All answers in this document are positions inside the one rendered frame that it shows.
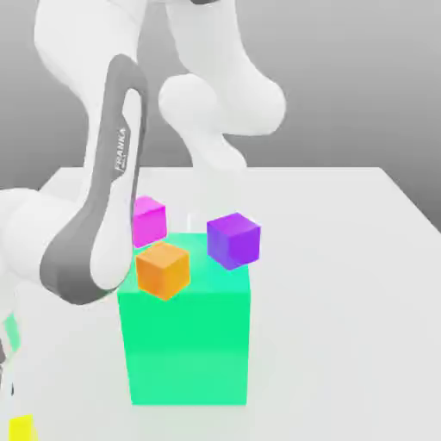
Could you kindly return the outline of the large green box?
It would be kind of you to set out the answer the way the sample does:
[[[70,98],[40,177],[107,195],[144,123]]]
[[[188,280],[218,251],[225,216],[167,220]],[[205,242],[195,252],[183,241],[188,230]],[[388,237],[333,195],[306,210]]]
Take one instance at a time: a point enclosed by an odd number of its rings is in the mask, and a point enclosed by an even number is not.
[[[204,233],[172,233],[166,242],[189,252],[189,285],[163,301],[141,291],[131,269],[117,291],[131,402],[244,406],[249,270],[214,261]]]

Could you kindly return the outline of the small magenta cube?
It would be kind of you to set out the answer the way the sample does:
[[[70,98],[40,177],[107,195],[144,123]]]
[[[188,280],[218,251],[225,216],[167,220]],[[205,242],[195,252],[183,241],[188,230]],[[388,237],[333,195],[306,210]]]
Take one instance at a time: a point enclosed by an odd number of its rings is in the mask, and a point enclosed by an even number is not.
[[[140,196],[134,203],[133,244],[141,248],[167,235],[165,205],[149,196]]]

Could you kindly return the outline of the small yellow cube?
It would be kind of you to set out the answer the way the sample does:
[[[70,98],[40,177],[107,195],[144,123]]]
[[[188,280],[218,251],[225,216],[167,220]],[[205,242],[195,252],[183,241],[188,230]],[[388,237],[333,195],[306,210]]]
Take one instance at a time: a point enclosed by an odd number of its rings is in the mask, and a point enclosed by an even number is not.
[[[31,414],[9,420],[8,441],[38,441],[34,418]]]

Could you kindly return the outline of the small purple cube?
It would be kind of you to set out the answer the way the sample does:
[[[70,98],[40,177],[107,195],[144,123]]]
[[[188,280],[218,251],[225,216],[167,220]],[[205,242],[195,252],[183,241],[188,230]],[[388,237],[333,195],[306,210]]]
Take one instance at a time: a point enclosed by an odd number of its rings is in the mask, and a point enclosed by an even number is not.
[[[227,270],[260,257],[261,226],[236,212],[207,222],[208,255]]]

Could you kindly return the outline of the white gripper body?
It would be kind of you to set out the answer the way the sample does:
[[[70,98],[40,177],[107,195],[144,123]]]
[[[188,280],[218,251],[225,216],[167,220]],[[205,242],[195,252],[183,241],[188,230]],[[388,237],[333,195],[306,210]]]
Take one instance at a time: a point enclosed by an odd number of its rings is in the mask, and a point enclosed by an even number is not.
[[[28,365],[4,365],[0,370],[0,416],[13,419],[34,413],[33,370]]]

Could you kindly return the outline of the small orange cube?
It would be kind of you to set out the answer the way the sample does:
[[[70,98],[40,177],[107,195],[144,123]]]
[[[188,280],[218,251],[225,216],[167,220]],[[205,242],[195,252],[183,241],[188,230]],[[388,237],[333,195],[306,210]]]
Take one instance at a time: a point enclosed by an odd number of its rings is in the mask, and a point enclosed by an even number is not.
[[[139,289],[162,301],[170,300],[190,281],[189,253],[164,241],[139,253],[135,265]]]

